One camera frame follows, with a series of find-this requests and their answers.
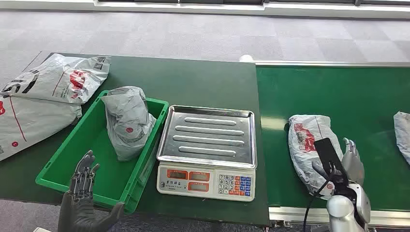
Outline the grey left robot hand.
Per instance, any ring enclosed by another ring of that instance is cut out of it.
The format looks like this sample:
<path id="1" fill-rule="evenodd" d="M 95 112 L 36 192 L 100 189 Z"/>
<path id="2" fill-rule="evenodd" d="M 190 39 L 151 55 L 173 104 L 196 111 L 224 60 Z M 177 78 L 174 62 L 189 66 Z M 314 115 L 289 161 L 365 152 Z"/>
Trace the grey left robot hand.
<path id="1" fill-rule="evenodd" d="M 124 215 L 125 203 L 118 202 L 107 216 L 96 219 L 93 186 L 100 164 L 92 167 L 94 161 L 93 151 L 89 150 L 76 165 L 61 201 L 59 232 L 107 232 Z"/>

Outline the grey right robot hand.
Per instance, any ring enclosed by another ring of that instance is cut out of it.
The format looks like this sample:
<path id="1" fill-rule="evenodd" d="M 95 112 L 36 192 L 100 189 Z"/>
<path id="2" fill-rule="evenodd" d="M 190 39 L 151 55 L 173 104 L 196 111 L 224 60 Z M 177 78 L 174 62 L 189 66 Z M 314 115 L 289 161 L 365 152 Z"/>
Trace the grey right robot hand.
<path id="1" fill-rule="evenodd" d="M 313 161 L 313 169 L 326 180 L 335 185 L 335 192 L 346 190 L 349 184 L 363 185 L 365 177 L 364 165 L 353 140 L 344 138 L 345 153 L 342 158 L 329 138 L 314 142 L 320 161 Z"/>

